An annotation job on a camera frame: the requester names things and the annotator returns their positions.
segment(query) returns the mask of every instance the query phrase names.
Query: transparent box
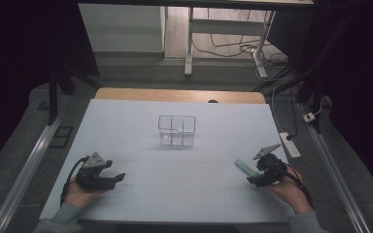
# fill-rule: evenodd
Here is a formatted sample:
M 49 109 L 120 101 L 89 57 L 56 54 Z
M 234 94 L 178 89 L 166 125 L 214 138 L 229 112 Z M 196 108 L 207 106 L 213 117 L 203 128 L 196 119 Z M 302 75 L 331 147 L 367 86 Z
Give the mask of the transparent box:
M 195 116 L 159 116 L 160 143 L 168 146 L 193 146 Z

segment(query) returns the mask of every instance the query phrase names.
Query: white paper sheet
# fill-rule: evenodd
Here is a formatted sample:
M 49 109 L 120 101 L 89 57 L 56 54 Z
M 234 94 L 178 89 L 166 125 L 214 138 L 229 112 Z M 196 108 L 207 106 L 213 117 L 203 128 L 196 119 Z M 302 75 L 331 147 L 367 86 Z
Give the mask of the white paper sheet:
M 193 147 L 162 146 L 160 115 L 196 117 Z M 126 176 L 94 200 L 82 219 L 286 221 L 293 215 L 291 207 L 269 190 L 249 184 L 234 164 L 241 158 L 255 168 L 253 156 L 278 143 L 270 108 L 264 104 L 91 100 L 41 218 L 59 209 L 59 195 L 73 165 L 97 151 L 113 160 L 101 177 Z M 282 147 L 274 154 L 287 162 Z

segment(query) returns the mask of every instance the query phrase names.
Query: sleeve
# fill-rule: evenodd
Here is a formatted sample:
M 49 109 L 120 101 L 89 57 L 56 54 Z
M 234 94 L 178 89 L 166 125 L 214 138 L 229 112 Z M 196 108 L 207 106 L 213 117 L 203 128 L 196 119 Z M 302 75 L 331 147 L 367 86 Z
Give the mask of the sleeve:
M 321 229 L 315 212 L 290 216 L 288 218 L 288 223 L 289 231 L 291 233 L 328 233 L 327 231 Z
M 39 221 L 34 233 L 75 233 L 80 232 L 77 224 L 82 210 L 69 203 L 63 203 L 61 208 L 51 219 L 43 218 Z

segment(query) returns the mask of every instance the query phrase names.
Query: hand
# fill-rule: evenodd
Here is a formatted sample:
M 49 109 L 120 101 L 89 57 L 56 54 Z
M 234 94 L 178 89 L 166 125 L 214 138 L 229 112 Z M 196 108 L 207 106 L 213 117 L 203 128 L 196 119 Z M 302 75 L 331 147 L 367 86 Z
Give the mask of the hand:
M 295 177 L 298 176 L 303 182 L 302 175 L 297 171 L 288 167 L 287 172 Z M 296 214 L 305 214 L 314 211 L 298 184 L 287 176 L 284 176 L 283 180 L 279 183 L 268 185 L 266 188 L 273 191 L 281 200 L 290 204 Z
M 81 209 L 85 208 L 89 202 L 95 197 L 106 192 L 106 190 L 87 190 L 81 188 L 76 182 L 75 177 L 71 179 L 68 185 L 68 193 L 65 197 L 65 202 L 77 206 Z

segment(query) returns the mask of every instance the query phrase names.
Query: person's arm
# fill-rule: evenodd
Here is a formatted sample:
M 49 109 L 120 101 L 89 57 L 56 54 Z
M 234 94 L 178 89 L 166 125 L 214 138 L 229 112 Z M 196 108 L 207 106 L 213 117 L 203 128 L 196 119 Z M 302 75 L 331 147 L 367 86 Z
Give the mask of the person's arm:
M 55 216 L 51 219 L 41 219 L 34 233 L 75 233 L 81 231 L 81 227 L 77 224 L 80 213 L 92 199 L 105 191 L 85 190 L 75 183 L 74 180 L 75 178 L 71 179 L 65 202 Z
M 298 177 L 303 182 L 302 175 L 297 171 L 288 167 L 288 172 Z M 277 184 L 268 185 L 267 188 L 292 206 L 295 216 L 290 216 L 288 218 L 290 232 L 327 232 L 321 229 L 315 211 L 310 206 L 305 194 L 295 181 L 285 176 L 282 181 Z

